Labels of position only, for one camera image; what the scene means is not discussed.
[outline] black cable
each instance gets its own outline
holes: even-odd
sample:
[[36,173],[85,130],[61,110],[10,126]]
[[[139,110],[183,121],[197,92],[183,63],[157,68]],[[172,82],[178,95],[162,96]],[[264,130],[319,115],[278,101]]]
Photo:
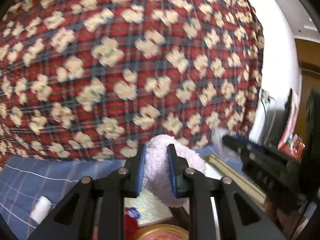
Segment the black cable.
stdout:
[[263,103],[263,101],[262,101],[262,98],[260,98],[260,100],[261,100],[261,103],[262,103],[262,105],[263,105],[263,109],[264,109],[264,116],[265,116],[265,121],[267,120],[267,111],[266,111],[266,107],[264,106],[264,103]]

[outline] triangular cutout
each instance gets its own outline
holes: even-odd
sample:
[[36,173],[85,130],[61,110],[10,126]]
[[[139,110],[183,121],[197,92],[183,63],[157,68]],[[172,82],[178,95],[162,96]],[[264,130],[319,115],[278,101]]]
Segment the triangular cutout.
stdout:
[[257,213],[238,193],[234,194],[234,198],[240,214],[241,222],[244,226],[248,226],[260,220],[260,217],[257,215]]
[[79,193],[75,194],[68,203],[61,208],[59,213],[54,217],[54,221],[66,226],[71,225],[79,197]]

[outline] white cord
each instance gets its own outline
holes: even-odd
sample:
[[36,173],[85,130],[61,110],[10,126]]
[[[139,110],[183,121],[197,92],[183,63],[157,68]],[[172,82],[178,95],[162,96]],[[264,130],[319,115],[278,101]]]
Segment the white cord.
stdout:
[[272,121],[271,121],[271,124],[270,124],[270,126],[269,126],[269,130],[268,130],[267,136],[266,136],[266,138],[264,139],[263,145],[266,145],[266,144],[267,144],[267,141],[268,141],[268,139],[269,139],[269,137],[270,137],[270,133],[271,133],[271,130],[272,130],[272,128],[273,128],[273,124],[274,124],[275,119],[276,119],[276,113],[277,113],[277,111],[275,110],[274,113],[273,113]]

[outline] pink fluffy towel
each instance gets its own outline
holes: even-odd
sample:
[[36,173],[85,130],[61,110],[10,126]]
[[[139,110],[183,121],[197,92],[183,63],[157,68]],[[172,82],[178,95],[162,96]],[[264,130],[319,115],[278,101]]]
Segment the pink fluffy towel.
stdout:
[[177,199],[171,192],[167,154],[169,144],[174,144],[177,156],[185,158],[190,167],[205,173],[204,160],[194,150],[182,145],[172,136],[158,135],[150,140],[146,150],[143,185],[165,205],[180,207],[186,203],[187,199]]

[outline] gold lid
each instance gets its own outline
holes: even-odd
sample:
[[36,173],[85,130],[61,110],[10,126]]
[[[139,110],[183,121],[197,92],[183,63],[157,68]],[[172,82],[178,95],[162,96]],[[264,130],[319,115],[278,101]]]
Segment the gold lid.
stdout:
[[147,235],[154,232],[171,232],[182,237],[184,240],[189,239],[188,231],[184,230],[183,228],[173,226],[173,225],[167,225],[167,224],[157,224],[157,225],[140,228],[136,234],[135,239],[143,240]]

